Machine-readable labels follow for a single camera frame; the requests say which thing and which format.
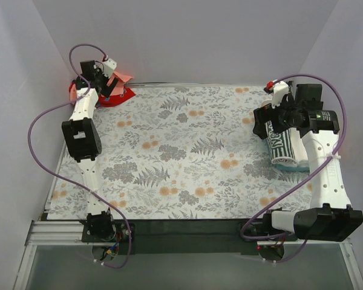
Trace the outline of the pink panda towel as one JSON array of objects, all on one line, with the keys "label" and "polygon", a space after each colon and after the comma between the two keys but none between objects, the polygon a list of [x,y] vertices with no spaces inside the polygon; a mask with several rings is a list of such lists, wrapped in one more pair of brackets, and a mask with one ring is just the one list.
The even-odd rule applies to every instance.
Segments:
[{"label": "pink panda towel", "polygon": [[[88,71],[88,72],[82,73],[81,77],[76,77],[74,79],[75,84],[76,84],[77,97],[79,96],[78,90],[80,90],[82,88],[87,89],[87,87],[88,87],[87,83],[82,79],[83,77],[89,81],[91,88],[92,88],[92,80],[94,79],[94,73],[95,73],[95,69],[92,72]],[[114,88],[114,90],[117,94],[121,94],[123,91],[123,86],[126,86],[126,83],[132,79],[132,77],[130,77],[130,76],[120,75],[115,72],[112,75],[112,77],[115,77],[119,80],[116,87]]]}]

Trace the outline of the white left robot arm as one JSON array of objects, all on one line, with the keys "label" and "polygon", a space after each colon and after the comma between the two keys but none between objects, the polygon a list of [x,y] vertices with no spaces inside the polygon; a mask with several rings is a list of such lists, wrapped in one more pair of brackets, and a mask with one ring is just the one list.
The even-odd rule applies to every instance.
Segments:
[{"label": "white left robot arm", "polygon": [[112,59],[102,62],[89,60],[80,63],[82,74],[70,86],[72,98],[79,97],[68,121],[62,123],[68,153],[77,162],[84,186],[90,189],[87,197],[87,216],[81,223],[86,234],[97,241],[109,242],[117,233],[110,207],[102,200],[102,185],[97,157],[102,152],[102,142],[93,122],[99,97],[110,96],[118,80],[113,77],[117,63]]}]

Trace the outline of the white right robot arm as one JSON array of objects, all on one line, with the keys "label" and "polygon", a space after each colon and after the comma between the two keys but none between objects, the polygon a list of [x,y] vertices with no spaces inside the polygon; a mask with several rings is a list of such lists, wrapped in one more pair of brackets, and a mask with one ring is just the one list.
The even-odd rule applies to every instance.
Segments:
[{"label": "white right robot arm", "polygon": [[363,223],[352,207],[342,180],[338,147],[343,138],[335,111],[323,108],[322,85],[297,85],[292,94],[286,82],[269,82],[270,103],[254,110],[254,134],[268,137],[266,126],[278,134],[294,128],[305,148],[312,182],[310,207],[303,211],[268,210],[262,234],[275,240],[283,232],[303,240],[342,242]]}]

